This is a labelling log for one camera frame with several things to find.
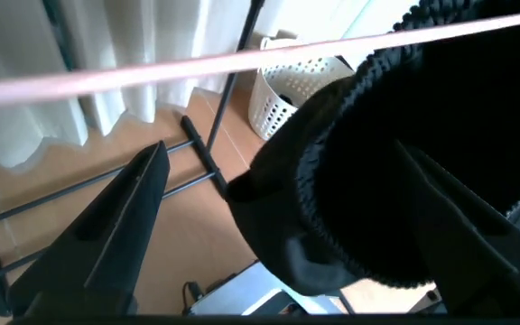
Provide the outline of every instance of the black metal rack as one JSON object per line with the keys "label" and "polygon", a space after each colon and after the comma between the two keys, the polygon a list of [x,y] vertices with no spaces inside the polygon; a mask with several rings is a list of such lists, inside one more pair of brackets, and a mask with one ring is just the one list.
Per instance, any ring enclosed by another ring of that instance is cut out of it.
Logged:
{"label": "black metal rack", "polygon": [[[260,13],[260,9],[262,8],[264,4],[264,0],[251,0],[250,9],[248,10],[248,14],[246,17],[246,22],[244,24],[244,28],[242,30],[242,33],[240,35],[240,39],[238,41],[237,45],[237,51],[241,51],[245,48],[252,31],[255,26],[256,19],[258,18],[258,15]],[[230,73],[227,76],[226,86],[224,87],[224,91],[222,93],[222,97],[220,99],[220,103],[218,105],[218,110],[216,113],[216,117],[214,118],[214,123],[210,129],[209,133],[209,140],[207,145],[205,145],[202,142],[202,139],[200,135],[198,134],[198,131],[196,131],[196,128],[194,127],[193,123],[187,116],[183,116],[181,119],[181,127],[183,131],[188,136],[188,140],[181,143],[176,144],[170,148],[168,148],[168,153],[173,153],[177,150],[180,150],[185,147],[193,147],[198,154],[201,162],[206,167],[206,173],[204,175],[201,175],[193,180],[187,181],[183,183],[182,185],[168,190],[163,194],[162,200],[170,197],[173,194],[176,194],[182,190],[188,189],[192,185],[196,185],[200,183],[201,181],[205,181],[207,179],[212,179],[214,182],[218,192],[220,195],[222,195],[226,189],[226,181],[224,180],[224,177],[222,176],[220,169],[214,162],[214,159],[211,156],[211,149],[212,145],[214,144],[214,140],[216,139],[216,134],[218,133],[218,129],[220,126],[220,122],[222,120],[222,116],[224,115],[224,112],[226,111],[226,106],[228,104],[228,101],[230,100],[230,97],[232,95],[232,91],[235,86],[236,82],[236,74]],[[109,172],[104,172],[102,174],[99,174],[95,177],[92,177],[91,179],[82,181],[80,183],[77,183],[75,185],[71,185],[68,188],[65,188],[63,190],[58,190],[56,192],[53,192],[49,195],[46,195],[42,198],[39,198],[37,200],[34,200],[32,202],[23,204],[22,206],[9,209],[5,212],[0,213],[0,221],[10,218],[11,216],[14,216],[16,214],[19,214],[21,212],[24,212],[28,209],[35,208],[39,205],[42,205],[43,203],[49,202],[51,200],[55,200],[63,195],[72,193],[75,190],[82,189],[88,185],[91,185],[97,181],[104,180],[105,178],[114,176],[118,174],[124,166],[116,168]],[[0,261],[0,316],[10,316],[9,306],[7,304],[6,295],[9,290],[9,283],[7,282],[7,279],[5,278],[5,275],[9,273],[10,271],[14,270],[15,268],[18,268],[22,265],[25,265],[27,263],[30,263],[33,260],[36,260],[39,258],[46,248],[37,251],[33,254],[30,254],[28,256],[25,256],[15,262],[12,262],[9,265],[2,266]]]}

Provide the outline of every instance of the black garment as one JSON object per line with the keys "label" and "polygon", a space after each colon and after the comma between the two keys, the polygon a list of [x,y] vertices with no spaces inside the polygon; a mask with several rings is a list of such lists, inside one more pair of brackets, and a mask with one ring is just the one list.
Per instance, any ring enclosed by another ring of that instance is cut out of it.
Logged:
{"label": "black garment", "polygon": [[[395,30],[517,13],[520,0],[426,0]],[[395,141],[497,211],[512,209],[520,27],[376,51],[306,101],[228,186],[240,231],[273,274],[303,294],[365,277],[398,287],[432,279],[409,217],[427,209],[437,218],[443,205],[403,181]]]}

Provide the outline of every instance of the white plastic basket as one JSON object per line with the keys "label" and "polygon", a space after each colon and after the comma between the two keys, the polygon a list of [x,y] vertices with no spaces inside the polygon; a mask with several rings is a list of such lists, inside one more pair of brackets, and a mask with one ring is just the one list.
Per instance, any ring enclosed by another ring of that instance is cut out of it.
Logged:
{"label": "white plastic basket", "polygon": [[[296,40],[264,38],[260,48],[300,44]],[[250,125],[261,138],[268,140],[316,91],[353,73],[337,58],[315,58],[259,69],[248,107]],[[292,105],[280,95],[288,97]]]}

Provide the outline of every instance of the pink string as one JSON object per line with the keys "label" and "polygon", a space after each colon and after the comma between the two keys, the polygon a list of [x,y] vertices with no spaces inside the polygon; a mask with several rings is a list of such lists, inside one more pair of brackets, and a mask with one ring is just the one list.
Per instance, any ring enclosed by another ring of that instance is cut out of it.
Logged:
{"label": "pink string", "polygon": [[455,23],[421,30],[317,42],[264,51],[241,51],[189,60],[177,60],[110,70],[83,70],[56,75],[0,80],[0,107],[87,95],[114,88],[132,87],[166,80],[217,73],[253,70],[358,51],[372,51],[420,42],[482,33],[520,25],[520,14]]}

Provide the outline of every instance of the brown floor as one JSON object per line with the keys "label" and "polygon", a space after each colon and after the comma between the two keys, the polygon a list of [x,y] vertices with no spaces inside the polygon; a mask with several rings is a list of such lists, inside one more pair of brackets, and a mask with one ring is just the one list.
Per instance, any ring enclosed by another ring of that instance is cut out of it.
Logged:
{"label": "brown floor", "polygon": [[[248,125],[248,100],[248,92],[235,92],[212,150],[227,181],[248,168],[264,142]],[[217,94],[199,89],[191,97],[187,115],[204,142],[218,102]],[[186,137],[179,119],[180,114],[171,110],[158,111],[153,124],[124,118],[108,137],[91,131],[84,148],[50,146],[37,167],[28,172],[15,174],[0,168],[0,211],[121,165],[138,150],[160,139],[168,145],[180,143]],[[192,149],[172,153],[170,160],[168,188],[204,173]],[[47,246],[108,183],[109,180],[101,181],[0,222],[0,256],[4,265]],[[204,181],[162,202],[135,289],[139,311],[177,314],[182,309],[184,282],[195,280],[206,287],[238,272],[254,259],[227,204],[211,181]],[[10,283],[26,267],[8,274]],[[426,290],[395,290],[361,281],[344,292],[358,312],[403,312]]]}

